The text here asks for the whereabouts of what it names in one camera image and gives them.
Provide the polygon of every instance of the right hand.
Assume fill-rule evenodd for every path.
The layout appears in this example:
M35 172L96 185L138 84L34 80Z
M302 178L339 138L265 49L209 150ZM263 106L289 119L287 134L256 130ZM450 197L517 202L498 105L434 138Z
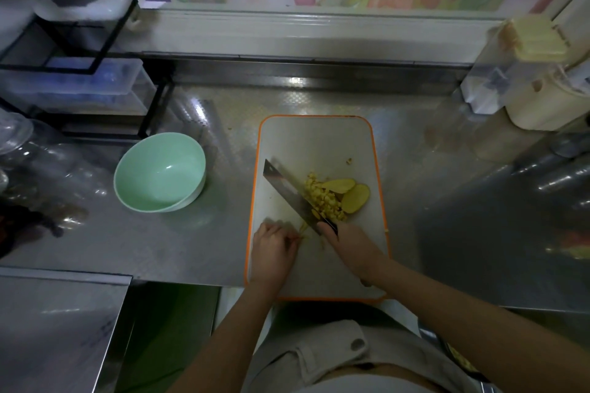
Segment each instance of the right hand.
M375 246L373 241L358 225L336 221L338 236L332 228L324 223L317 224L322 234L334 247L343 263L361 280L371 282L382 260L387 256Z

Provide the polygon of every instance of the bowl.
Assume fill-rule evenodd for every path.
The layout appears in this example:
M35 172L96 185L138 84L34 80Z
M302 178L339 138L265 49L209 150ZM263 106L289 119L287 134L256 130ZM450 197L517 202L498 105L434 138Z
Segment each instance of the bowl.
M113 184L119 200L132 210L179 210L203 190L205 153L195 139L185 134L152 135L123 155Z

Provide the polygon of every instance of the kitchen knife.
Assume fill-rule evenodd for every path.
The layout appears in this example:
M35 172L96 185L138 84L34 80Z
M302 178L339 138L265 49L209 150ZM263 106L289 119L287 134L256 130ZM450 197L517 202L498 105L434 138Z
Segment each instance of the kitchen knife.
M312 213L313 205L299 193L291 182L277 170L268 160L264 161L264 170L262 171L264 178L277 190L277 192L287 201L291 208L297 212L301 218L306 221L307 225L312 227L314 231L321 236L320 229L317 227L318 219ZM322 218L322 222L328 224L334 233L338 235L338 227L327 218Z

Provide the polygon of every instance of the white cutting board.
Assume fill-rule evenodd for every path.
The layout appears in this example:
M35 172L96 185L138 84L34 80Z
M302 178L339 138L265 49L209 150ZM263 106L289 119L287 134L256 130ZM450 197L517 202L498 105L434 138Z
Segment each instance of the white cutting board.
M352 178L371 189L367 203L348 222L360 225L386 255L390 255L387 224L380 190L373 132L357 116L274 115L263 120L258 133L246 283L254 233L265 220L290 223L299 230L303 220L262 176L268 159L303 192L307 174L320 180ZM375 300L385 295L365 287L342 263L334 249L308 228L297 260L279 297L283 300Z

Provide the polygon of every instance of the countertop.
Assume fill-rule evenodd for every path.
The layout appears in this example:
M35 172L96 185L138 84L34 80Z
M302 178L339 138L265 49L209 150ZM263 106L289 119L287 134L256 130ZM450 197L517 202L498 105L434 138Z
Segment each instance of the countertop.
M176 87L170 107L182 124L161 130L193 136L207 157L208 179L196 202L141 214L109 193L85 204L84 225L58 239L45 234L22 243L0 264L240 286L260 122L274 114L359 115L373 127L396 259L498 305L590 312L588 271L573 260L547 259L552 231L502 165L470 151L468 137L479 120L458 101L184 85ZM112 166L124 151L104 155L114 159ZM510 208L501 207L506 202ZM506 214L512 219L503 219ZM510 228L495 236L495 224ZM572 280L571 270L581 278Z

